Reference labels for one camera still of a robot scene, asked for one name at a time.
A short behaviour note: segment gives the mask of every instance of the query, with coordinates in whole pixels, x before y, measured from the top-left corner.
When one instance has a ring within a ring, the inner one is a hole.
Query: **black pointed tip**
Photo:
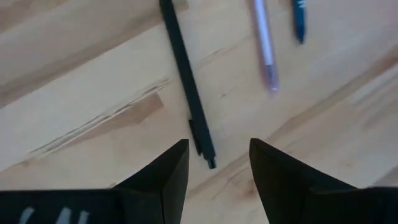
[[[207,159],[207,163],[209,164],[210,169],[215,169],[217,167],[216,160],[214,158]]]

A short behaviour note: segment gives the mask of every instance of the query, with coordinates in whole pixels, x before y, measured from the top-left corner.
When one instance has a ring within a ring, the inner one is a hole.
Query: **black pen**
[[[205,113],[200,102],[199,93],[193,78],[191,65],[185,50],[184,41],[180,27],[178,25],[177,16],[172,0],[160,0],[160,8],[162,10],[167,32],[169,33],[170,43],[173,48],[175,61],[187,97],[188,106],[191,111],[192,118],[188,121],[191,128],[193,140],[197,147],[198,154],[203,153],[203,157],[207,160],[210,169],[216,168],[216,153],[213,142],[211,141],[210,131],[207,126]]]

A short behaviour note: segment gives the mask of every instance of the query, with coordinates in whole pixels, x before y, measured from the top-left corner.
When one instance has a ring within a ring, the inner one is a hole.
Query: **pen tip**
[[[217,167],[216,160],[214,158],[207,159],[207,163],[209,164],[210,169],[215,169]]]
[[[297,35],[297,40],[300,44],[304,44],[305,42],[305,28],[304,26],[298,26],[296,28],[296,35]]]

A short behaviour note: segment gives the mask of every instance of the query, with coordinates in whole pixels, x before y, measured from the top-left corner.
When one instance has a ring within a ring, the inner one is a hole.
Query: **black object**
[[[188,159],[184,139],[113,189],[0,192],[0,223],[178,224]]]
[[[193,140],[195,141],[198,154],[200,155],[203,153],[203,157],[207,160],[209,168],[214,169],[216,168],[216,152],[211,141],[210,131],[200,102],[195,79],[193,78],[191,65],[184,46],[173,2],[171,0],[160,0],[160,8],[162,10],[167,32],[169,33],[170,43],[180,72],[185,96],[187,97],[189,109],[191,111],[192,119],[188,122],[191,128]]]
[[[357,189],[252,139],[254,181],[270,224],[398,222],[398,189]]]

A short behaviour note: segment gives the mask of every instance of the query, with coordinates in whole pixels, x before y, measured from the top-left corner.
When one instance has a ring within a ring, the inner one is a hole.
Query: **wooden table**
[[[215,170],[196,155],[155,0],[10,1],[0,6],[10,18],[0,34],[0,189],[112,187],[181,138],[191,140],[182,223],[264,223],[251,138],[357,187],[397,182],[396,0],[309,1],[305,45],[288,0],[268,0],[276,96],[260,73],[251,1],[177,1]]]

